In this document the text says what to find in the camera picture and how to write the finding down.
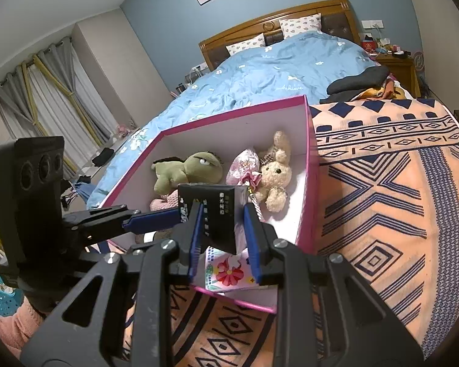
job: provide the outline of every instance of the camera lens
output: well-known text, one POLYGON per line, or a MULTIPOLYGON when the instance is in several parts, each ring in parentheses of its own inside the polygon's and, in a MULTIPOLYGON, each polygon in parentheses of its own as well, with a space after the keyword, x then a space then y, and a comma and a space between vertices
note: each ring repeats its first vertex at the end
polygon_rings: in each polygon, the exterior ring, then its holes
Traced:
POLYGON ((24 163, 21 168, 21 187, 29 190, 32 186, 32 165, 30 162, 24 163))
POLYGON ((61 168, 61 163, 63 159, 61 158, 60 154, 57 154, 56 157, 54 158, 54 170, 59 171, 61 168))
POLYGON ((43 182, 46 181, 47 177, 49 176, 49 156, 45 154, 39 160, 39 179, 43 182))

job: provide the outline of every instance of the wall outlet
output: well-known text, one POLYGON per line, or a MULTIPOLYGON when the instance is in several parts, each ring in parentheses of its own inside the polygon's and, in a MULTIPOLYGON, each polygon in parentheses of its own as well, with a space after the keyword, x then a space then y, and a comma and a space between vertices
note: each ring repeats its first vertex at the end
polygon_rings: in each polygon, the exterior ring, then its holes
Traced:
POLYGON ((373 29, 376 27, 384 29, 384 24, 383 24, 383 21, 381 20, 363 20, 362 27, 364 29, 373 29))

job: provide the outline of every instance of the nightstand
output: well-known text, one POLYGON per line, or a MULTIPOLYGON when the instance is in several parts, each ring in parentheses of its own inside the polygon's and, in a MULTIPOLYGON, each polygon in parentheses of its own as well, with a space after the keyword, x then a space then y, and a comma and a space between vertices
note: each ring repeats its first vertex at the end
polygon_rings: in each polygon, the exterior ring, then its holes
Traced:
POLYGON ((391 55, 380 54, 376 57, 376 60, 381 65, 387 66, 390 72, 414 98, 421 97, 420 86, 416 77, 415 62, 412 58, 401 59, 391 55))

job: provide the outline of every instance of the black card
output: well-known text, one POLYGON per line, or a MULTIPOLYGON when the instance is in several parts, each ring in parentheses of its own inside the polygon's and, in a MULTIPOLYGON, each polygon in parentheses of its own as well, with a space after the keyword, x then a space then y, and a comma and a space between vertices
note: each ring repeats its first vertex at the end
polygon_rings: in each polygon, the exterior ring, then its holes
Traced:
POLYGON ((179 185, 181 222, 187 222, 194 200, 203 204, 203 247, 211 246, 233 255, 246 248, 243 207, 248 202, 247 186, 179 185))

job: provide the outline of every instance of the blue gripper pad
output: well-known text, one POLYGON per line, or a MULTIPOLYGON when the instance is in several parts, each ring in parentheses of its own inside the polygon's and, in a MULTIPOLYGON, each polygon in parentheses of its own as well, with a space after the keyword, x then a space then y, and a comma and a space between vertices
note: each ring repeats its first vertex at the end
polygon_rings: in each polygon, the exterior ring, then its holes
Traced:
POLYGON ((248 260, 250 262, 250 269, 258 284, 262 280, 262 269, 260 268, 260 248, 258 246, 256 230, 259 230, 261 223, 255 212, 253 204, 248 203, 243 208, 243 225, 245 228, 245 237, 247 239, 248 260))
POLYGON ((199 206, 199 211, 197 212, 196 225, 194 227, 194 232, 192 233, 192 242, 190 244, 190 265, 189 265, 189 278, 190 281, 194 279, 197 273, 197 265, 199 263, 199 256, 201 255, 201 242, 202 235, 204 232, 203 224, 203 205, 199 206))
POLYGON ((133 215, 123 222, 122 227, 126 232, 134 234, 145 234, 173 228, 180 223, 178 208, 169 208, 162 211, 149 212, 146 214, 133 215))

